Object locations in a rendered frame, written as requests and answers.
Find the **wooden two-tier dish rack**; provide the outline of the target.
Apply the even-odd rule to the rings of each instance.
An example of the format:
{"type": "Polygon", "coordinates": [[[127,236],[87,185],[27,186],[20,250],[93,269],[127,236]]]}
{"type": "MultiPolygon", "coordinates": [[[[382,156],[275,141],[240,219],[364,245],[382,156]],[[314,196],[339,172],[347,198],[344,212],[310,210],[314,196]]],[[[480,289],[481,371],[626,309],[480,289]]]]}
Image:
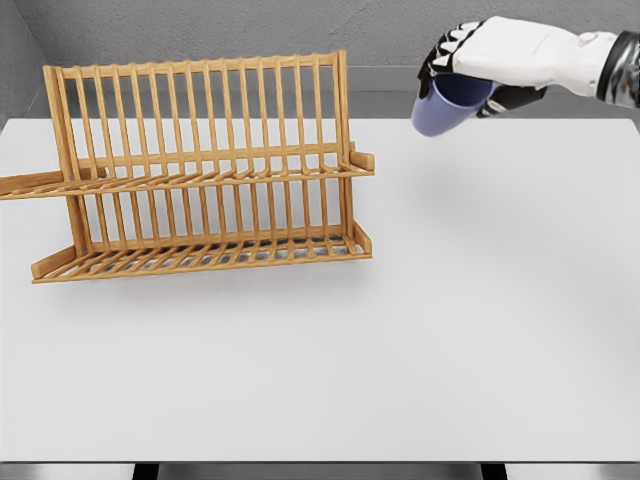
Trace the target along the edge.
{"type": "Polygon", "coordinates": [[[58,168],[0,201],[61,197],[72,243],[37,283],[366,259],[344,51],[43,70],[58,168]]]}

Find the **blue cup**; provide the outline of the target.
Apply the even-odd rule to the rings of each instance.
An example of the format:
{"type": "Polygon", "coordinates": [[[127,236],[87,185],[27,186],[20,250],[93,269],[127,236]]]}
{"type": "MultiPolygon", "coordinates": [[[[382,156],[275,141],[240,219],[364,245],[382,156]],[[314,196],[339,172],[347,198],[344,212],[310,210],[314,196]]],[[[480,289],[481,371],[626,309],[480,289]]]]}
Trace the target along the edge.
{"type": "Polygon", "coordinates": [[[475,114],[495,88],[490,80],[461,74],[439,74],[429,94],[414,101],[411,121],[422,135],[434,137],[455,128],[475,114]]]}

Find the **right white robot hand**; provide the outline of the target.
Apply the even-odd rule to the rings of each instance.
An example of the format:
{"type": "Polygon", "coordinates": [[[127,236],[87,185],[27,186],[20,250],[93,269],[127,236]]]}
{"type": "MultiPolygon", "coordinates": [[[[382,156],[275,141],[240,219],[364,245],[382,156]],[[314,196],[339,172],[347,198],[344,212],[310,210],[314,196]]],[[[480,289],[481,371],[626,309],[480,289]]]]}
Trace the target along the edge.
{"type": "Polygon", "coordinates": [[[436,77],[449,73],[489,80],[497,87],[477,111],[492,117],[544,98],[544,63],[534,58],[550,27],[494,16],[461,23],[444,33],[432,47],[417,75],[418,97],[427,97],[436,77]]]}

